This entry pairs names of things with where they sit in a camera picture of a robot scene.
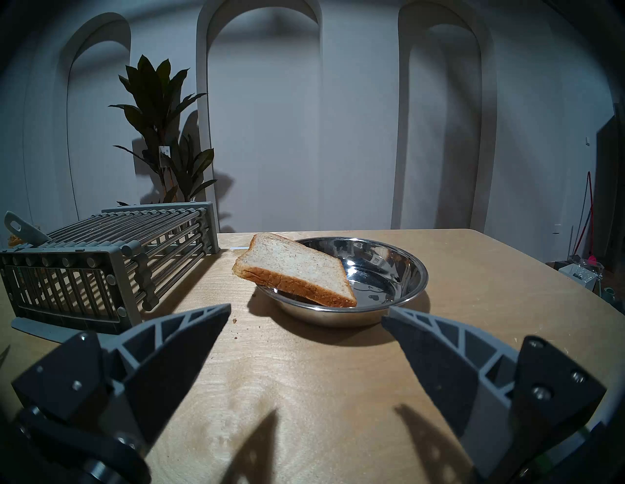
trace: potted plant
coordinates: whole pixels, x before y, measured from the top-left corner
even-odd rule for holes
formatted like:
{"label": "potted plant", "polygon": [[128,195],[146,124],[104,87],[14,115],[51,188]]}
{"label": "potted plant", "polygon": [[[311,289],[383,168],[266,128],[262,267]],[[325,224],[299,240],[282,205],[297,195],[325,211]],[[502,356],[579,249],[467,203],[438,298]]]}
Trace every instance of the potted plant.
{"label": "potted plant", "polygon": [[[209,187],[216,180],[202,182],[203,173],[214,159],[212,148],[193,156],[193,141],[191,137],[182,136],[181,143],[177,137],[166,139],[170,125],[180,116],[180,113],[190,106],[196,99],[206,93],[190,94],[180,103],[173,105],[175,94],[180,90],[187,77],[189,69],[179,71],[171,79],[171,65],[166,59],[154,69],[146,56],[141,56],[137,68],[126,66],[128,78],[119,76],[119,80],[126,90],[132,94],[136,106],[130,104],[111,104],[124,111],[128,122],[146,141],[147,149],[141,156],[123,146],[115,147],[128,151],[145,162],[161,180],[165,193],[163,202],[169,203],[176,199],[178,189],[182,192],[185,202],[190,202],[200,190]],[[166,174],[171,177],[171,186],[166,184]]]}

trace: stainless steel bowl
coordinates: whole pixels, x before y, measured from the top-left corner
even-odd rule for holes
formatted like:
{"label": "stainless steel bowl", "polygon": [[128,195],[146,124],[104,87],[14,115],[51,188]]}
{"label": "stainless steel bowl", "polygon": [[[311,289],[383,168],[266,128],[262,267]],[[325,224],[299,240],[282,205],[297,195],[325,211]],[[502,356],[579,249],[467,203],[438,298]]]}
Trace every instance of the stainless steel bowl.
{"label": "stainless steel bowl", "polygon": [[358,301],[356,307],[319,306],[272,287],[259,289],[288,314],[312,324],[355,327],[380,321],[390,306],[416,298],[428,284],[428,270],[405,250],[373,240],[313,237],[298,240],[306,247],[338,257]]}

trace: arched alcove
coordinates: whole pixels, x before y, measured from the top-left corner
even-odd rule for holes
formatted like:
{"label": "arched alcove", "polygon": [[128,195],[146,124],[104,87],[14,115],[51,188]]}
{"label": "arched alcove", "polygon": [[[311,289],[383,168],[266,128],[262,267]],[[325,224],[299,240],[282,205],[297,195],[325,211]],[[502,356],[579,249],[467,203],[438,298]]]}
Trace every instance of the arched alcove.
{"label": "arched alcove", "polygon": [[67,152],[79,219],[115,206],[138,203],[131,147],[132,127],[110,104],[133,104],[119,82],[130,63],[128,22],[97,28],[76,53],[67,82]]}
{"label": "arched alcove", "polygon": [[207,29],[222,231],[318,225],[319,25],[302,0],[225,2]]}
{"label": "arched alcove", "polygon": [[399,126],[394,228],[471,226],[482,123],[481,52],[445,6],[399,13]]}

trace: gray handle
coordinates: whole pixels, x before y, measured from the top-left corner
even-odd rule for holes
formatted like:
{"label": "gray handle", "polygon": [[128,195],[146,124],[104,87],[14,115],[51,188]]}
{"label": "gray handle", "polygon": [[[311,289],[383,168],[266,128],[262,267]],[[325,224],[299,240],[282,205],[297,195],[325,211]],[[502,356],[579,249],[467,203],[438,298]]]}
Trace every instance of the gray handle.
{"label": "gray handle", "polygon": [[41,230],[33,227],[31,224],[18,217],[10,210],[7,211],[4,216],[4,226],[10,233],[18,236],[23,241],[28,242],[35,247],[52,240],[46,234],[41,232]]}

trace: bread crust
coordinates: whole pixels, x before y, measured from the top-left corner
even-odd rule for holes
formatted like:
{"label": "bread crust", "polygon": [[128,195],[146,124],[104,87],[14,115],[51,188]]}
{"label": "bread crust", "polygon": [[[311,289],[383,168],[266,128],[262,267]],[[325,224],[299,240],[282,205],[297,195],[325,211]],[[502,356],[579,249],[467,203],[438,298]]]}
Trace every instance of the bread crust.
{"label": "bread crust", "polygon": [[[249,243],[249,249],[254,248],[256,243],[257,234],[252,238]],[[278,290],[288,292],[289,294],[295,294],[301,297],[305,297],[318,304],[328,307],[354,307],[356,305],[356,296],[352,291],[349,282],[345,281],[346,287],[352,295],[352,299],[337,294],[333,291],[320,287],[316,284],[312,284],[305,280],[298,279],[297,277],[291,277],[288,275],[280,274],[268,269],[262,269],[260,267],[253,267],[243,262],[245,254],[240,255],[234,263],[232,272],[243,279],[250,280],[256,284],[275,287]]]}

